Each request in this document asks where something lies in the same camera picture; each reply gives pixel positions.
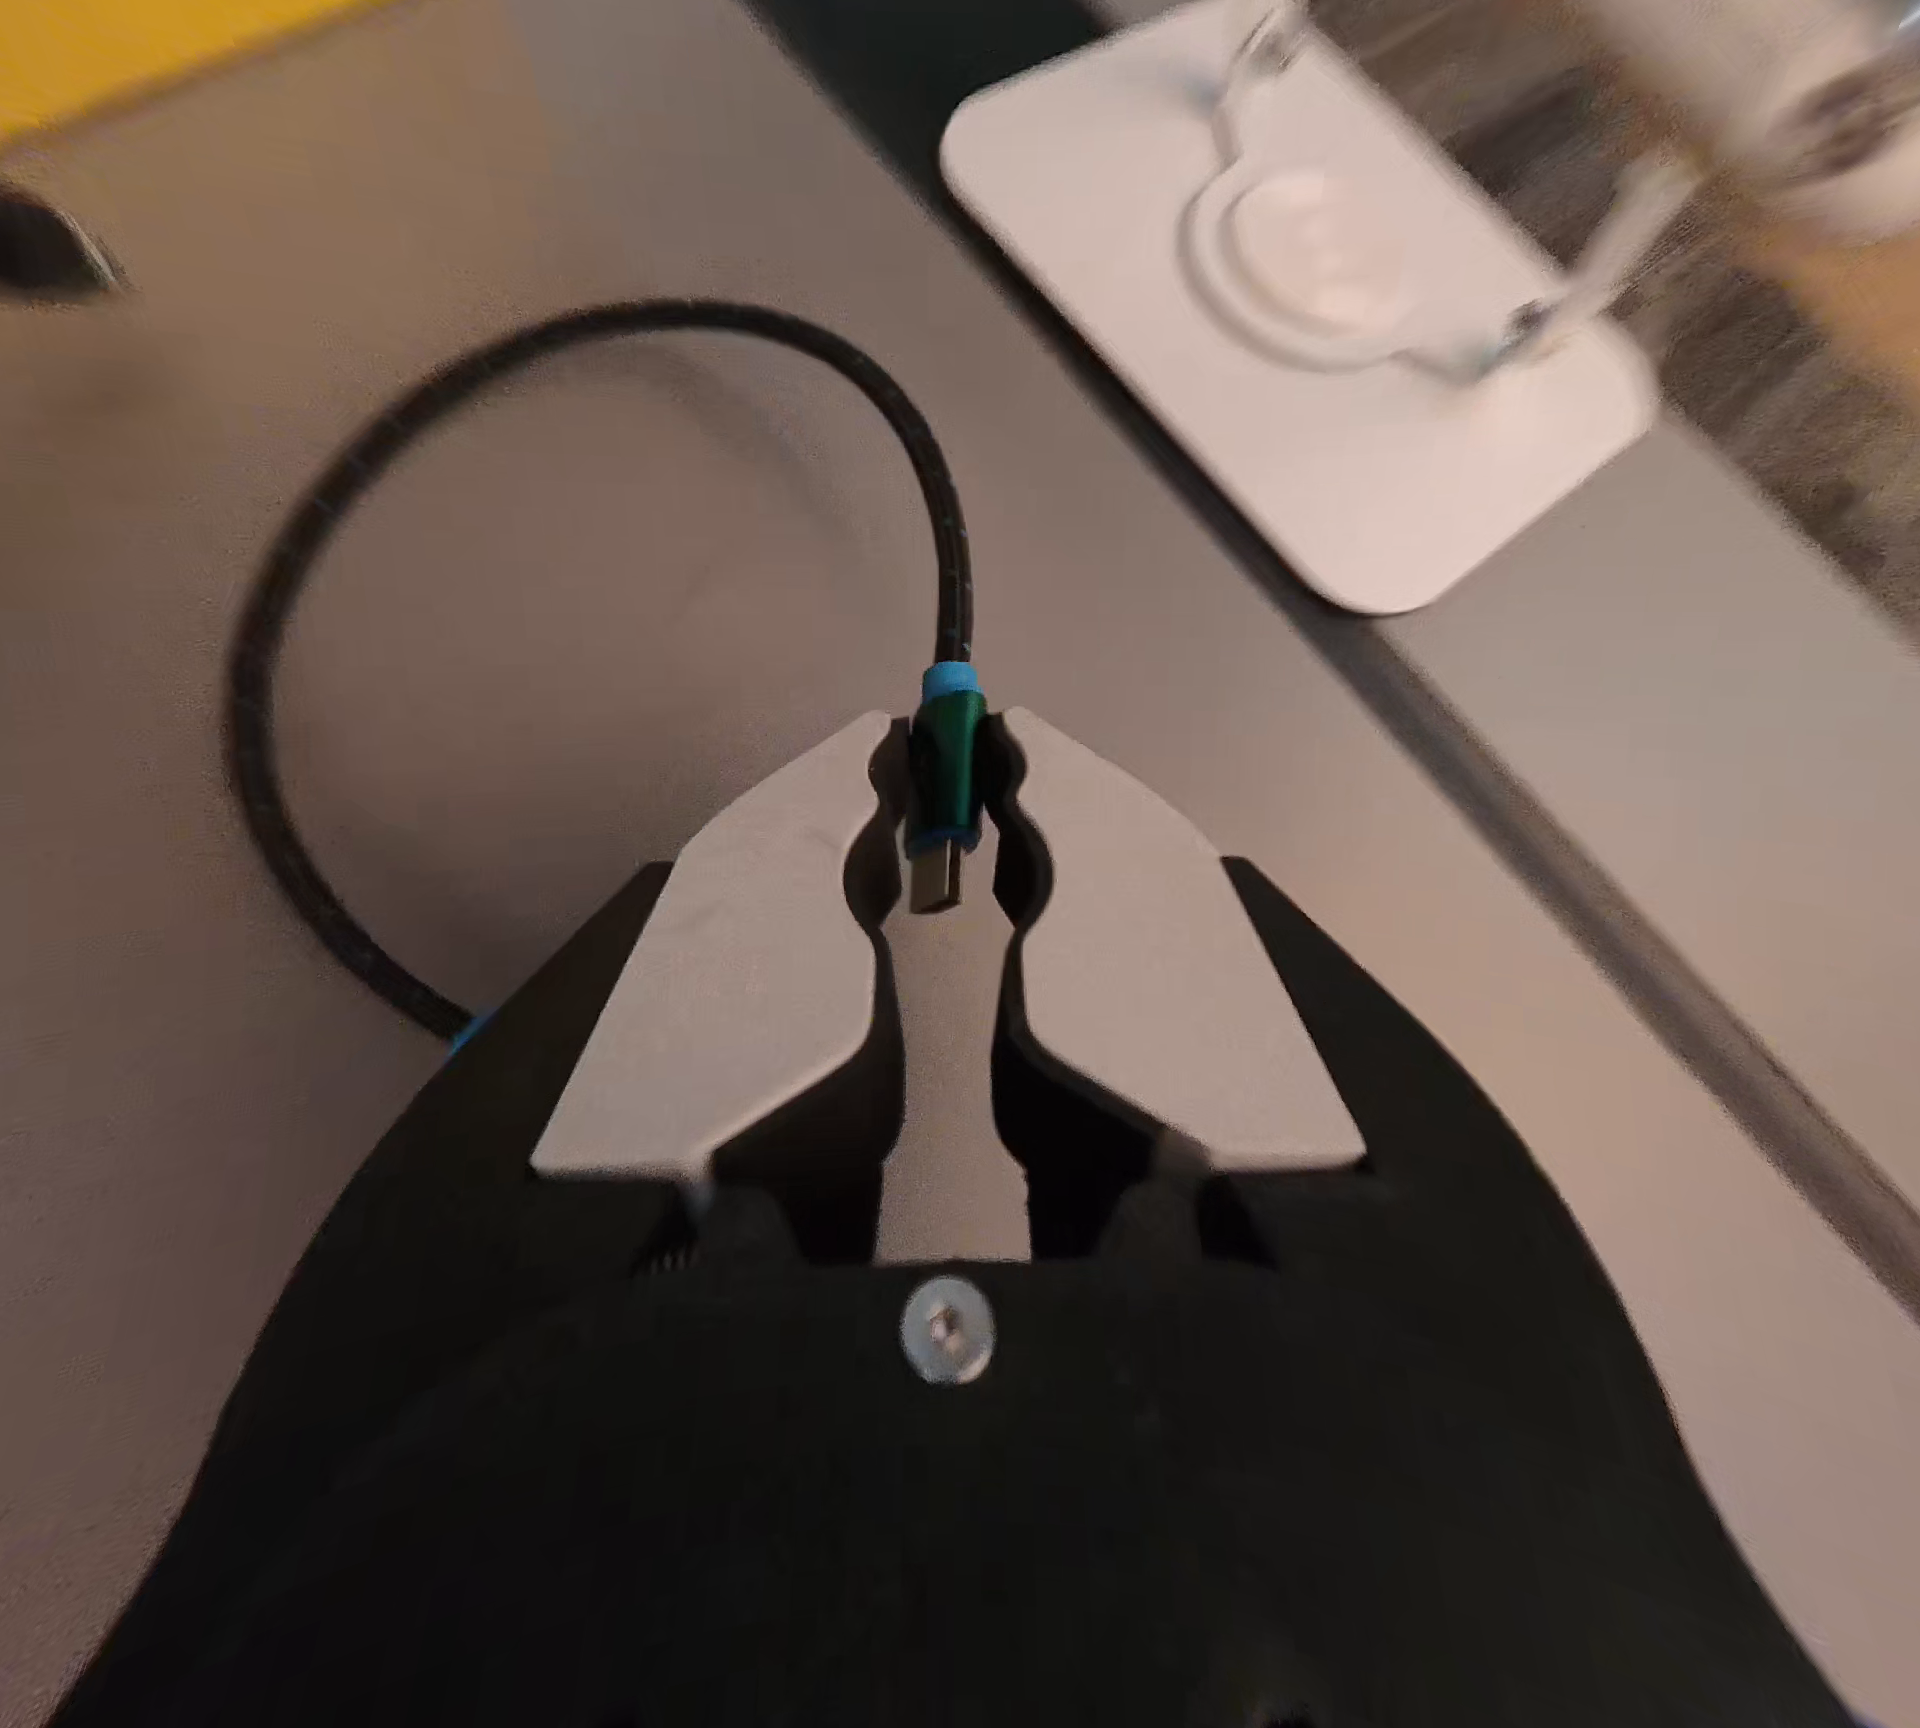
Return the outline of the white display stand base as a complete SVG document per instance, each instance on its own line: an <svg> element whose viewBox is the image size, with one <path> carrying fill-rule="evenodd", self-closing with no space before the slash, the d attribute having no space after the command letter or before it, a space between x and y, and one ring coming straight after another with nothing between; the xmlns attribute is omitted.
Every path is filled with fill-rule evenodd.
<svg viewBox="0 0 1920 1728"><path fill-rule="evenodd" d="M1358 63L1308 33L1232 70L1220 0L996 85L941 170L1303 584L1418 612L1661 412L1549 254Z"/></svg>

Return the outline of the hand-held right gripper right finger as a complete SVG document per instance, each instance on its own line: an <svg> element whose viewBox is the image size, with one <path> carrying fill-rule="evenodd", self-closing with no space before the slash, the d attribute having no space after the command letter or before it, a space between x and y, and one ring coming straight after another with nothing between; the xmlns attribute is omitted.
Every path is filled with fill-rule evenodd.
<svg viewBox="0 0 1920 1728"><path fill-rule="evenodd" d="M1126 1197L1347 1175L1366 1141L1228 862L1163 797L1027 707L992 720L993 894L1013 937L996 1137L1037 1262Z"/></svg>

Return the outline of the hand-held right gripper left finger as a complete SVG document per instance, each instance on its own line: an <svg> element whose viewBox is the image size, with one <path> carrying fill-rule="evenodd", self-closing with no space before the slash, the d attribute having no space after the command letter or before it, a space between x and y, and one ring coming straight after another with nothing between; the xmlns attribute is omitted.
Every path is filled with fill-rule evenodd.
<svg viewBox="0 0 1920 1728"><path fill-rule="evenodd" d="M724 1188L866 1262L904 1119L904 739L863 713L685 845L531 1153L542 1181Z"/></svg>

